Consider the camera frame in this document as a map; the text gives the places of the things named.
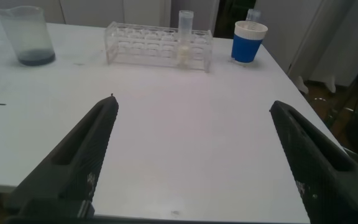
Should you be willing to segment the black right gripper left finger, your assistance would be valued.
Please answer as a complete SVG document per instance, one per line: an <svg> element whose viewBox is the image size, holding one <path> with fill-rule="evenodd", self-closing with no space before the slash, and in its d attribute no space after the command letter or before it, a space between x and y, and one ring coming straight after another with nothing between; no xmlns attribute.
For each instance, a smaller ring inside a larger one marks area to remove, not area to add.
<svg viewBox="0 0 358 224"><path fill-rule="evenodd" d="M37 199L91 201L118 109L112 95L97 102L10 193L6 210Z"/></svg>

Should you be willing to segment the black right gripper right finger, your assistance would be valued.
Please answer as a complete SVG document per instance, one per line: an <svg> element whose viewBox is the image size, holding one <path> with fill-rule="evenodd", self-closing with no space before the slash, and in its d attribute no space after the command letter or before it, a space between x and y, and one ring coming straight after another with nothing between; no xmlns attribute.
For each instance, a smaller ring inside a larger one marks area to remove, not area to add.
<svg viewBox="0 0 358 224"><path fill-rule="evenodd" d="M358 163L292 106L270 108L311 223L358 223Z"/></svg>

